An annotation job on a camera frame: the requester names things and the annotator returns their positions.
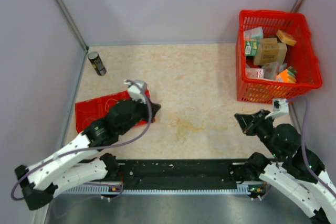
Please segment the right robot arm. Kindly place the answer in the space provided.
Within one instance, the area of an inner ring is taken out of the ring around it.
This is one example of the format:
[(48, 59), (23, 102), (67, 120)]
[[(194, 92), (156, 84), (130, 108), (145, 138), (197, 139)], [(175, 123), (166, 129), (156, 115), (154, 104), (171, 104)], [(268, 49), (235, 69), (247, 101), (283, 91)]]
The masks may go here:
[(301, 146), (298, 131), (291, 124), (274, 126), (267, 110), (234, 117), (245, 135), (257, 136), (280, 162), (254, 152), (244, 165), (246, 176), (277, 189), (312, 223), (335, 223), (335, 186), (321, 159)]

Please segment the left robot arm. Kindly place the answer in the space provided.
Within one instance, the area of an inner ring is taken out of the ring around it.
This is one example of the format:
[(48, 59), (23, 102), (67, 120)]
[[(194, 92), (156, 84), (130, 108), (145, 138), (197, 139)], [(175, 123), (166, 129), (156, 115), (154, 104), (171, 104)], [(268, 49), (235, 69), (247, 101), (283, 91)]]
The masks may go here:
[(112, 181), (119, 174), (114, 155), (105, 153), (86, 164), (81, 161), (106, 148), (117, 146), (124, 135), (139, 122), (152, 123), (161, 105), (140, 100), (121, 100), (102, 118), (93, 121), (72, 141), (34, 165), (15, 169), (29, 210), (49, 204), (61, 193), (92, 181)]

